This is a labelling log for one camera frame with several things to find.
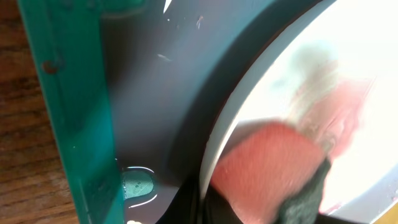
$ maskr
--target brown wooden surface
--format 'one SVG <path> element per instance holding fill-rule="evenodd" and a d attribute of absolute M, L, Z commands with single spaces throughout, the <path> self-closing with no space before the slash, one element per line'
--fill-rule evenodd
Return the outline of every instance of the brown wooden surface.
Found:
<path fill-rule="evenodd" d="M 0 0 L 0 223 L 78 223 L 15 0 Z"/>

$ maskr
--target wooden table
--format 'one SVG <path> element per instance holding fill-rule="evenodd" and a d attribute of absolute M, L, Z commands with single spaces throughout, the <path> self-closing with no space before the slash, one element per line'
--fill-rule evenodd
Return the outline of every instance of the wooden table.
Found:
<path fill-rule="evenodd" d="M 15 0 L 0 0 L 0 223 L 78 223 Z"/>

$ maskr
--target wood grain surface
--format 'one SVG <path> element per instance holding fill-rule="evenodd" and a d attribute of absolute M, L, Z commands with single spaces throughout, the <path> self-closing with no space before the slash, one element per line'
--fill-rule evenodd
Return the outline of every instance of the wood grain surface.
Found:
<path fill-rule="evenodd" d="M 0 0 L 0 223 L 78 223 L 15 0 Z"/>

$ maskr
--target white speck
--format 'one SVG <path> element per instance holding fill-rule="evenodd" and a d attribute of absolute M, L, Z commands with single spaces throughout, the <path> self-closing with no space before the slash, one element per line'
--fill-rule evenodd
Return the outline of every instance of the white speck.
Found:
<path fill-rule="evenodd" d="M 163 14 L 167 11 L 167 8 L 169 8 L 171 2 L 172 0 L 166 0 L 166 3 L 164 4 L 163 8 Z"/>
<path fill-rule="evenodd" d="M 203 16 L 200 16 L 197 22 L 197 28 L 200 29 L 200 22 L 203 20 Z"/>
<path fill-rule="evenodd" d="M 161 59 L 165 60 L 165 62 L 171 62 L 171 61 L 172 61 L 171 59 L 167 58 L 167 57 L 164 56 L 164 55 L 157 54 L 157 56 L 160 57 Z"/>

